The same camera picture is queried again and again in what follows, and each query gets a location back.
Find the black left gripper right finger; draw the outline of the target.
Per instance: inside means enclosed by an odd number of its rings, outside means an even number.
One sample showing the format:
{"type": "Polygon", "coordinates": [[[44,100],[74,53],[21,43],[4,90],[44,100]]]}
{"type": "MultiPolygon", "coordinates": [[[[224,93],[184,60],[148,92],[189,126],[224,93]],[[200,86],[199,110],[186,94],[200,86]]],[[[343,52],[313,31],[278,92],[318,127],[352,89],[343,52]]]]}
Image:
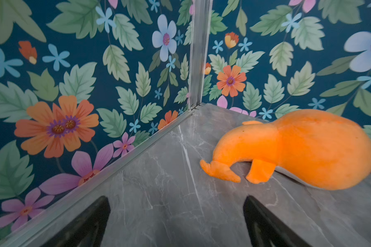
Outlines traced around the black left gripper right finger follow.
{"type": "Polygon", "coordinates": [[[254,196],[246,197],[243,214],[253,247],[310,246],[254,196]]]}

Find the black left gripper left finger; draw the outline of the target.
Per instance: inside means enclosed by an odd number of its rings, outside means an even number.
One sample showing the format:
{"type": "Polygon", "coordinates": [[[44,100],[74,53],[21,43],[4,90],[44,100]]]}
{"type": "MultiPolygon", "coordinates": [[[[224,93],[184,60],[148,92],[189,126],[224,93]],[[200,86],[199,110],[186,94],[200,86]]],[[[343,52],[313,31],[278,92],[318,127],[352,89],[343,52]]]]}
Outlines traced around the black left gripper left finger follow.
{"type": "Polygon", "coordinates": [[[110,213],[108,198],[101,196],[43,246],[100,247],[110,213]]]}

